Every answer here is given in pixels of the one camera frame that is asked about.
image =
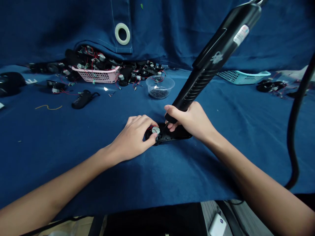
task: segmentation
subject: pink basket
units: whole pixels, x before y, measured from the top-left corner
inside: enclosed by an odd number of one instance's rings
[[[93,82],[95,83],[108,83],[113,84],[115,83],[116,79],[118,78],[118,69],[119,66],[117,66],[113,70],[86,70],[86,69],[76,69],[72,67],[74,71],[77,71],[81,77],[86,82]]]

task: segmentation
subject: teal basket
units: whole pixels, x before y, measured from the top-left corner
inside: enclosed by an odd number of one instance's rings
[[[268,71],[263,71],[258,74],[246,74],[240,72],[238,70],[228,70],[224,72],[220,72],[217,74],[218,76],[230,81],[236,85],[244,85],[244,84],[255,84],[260,81],[265,76],[270,76],[271,73]]]

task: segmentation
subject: clear plastic container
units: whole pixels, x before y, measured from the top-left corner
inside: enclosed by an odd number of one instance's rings
[[[148,86],[149,95],[155,99],[166,98],[175,86],[174,80],[170,77],[160,75],[150,76],[145,83]]]

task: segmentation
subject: yellow rubber band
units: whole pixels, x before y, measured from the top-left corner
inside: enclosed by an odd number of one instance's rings
[[[58,108],[56,108],[56,109],[50,109],[48,105],[42,105],[42,106],[40,106],[40,107],[35,108],[35,110],[38,109],[38,108],[44,107],[44,106],[47,106],[47,109],[48,109],[48,110],[58,110],[59,108],[62,108],[62,106],[60,106],[60,107],[58,107]]]

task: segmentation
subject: black electric screwdriver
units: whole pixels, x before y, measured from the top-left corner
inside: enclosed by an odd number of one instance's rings
[[[219,72],[259,20],[260,5],[264,1],[250,1],[229,12],[215,35],[194,61],[193,71],[173,102],[173,106],[181,111],[187,111],[190,104]],[[169,123],[177,122],[168,113],[165,118]]]

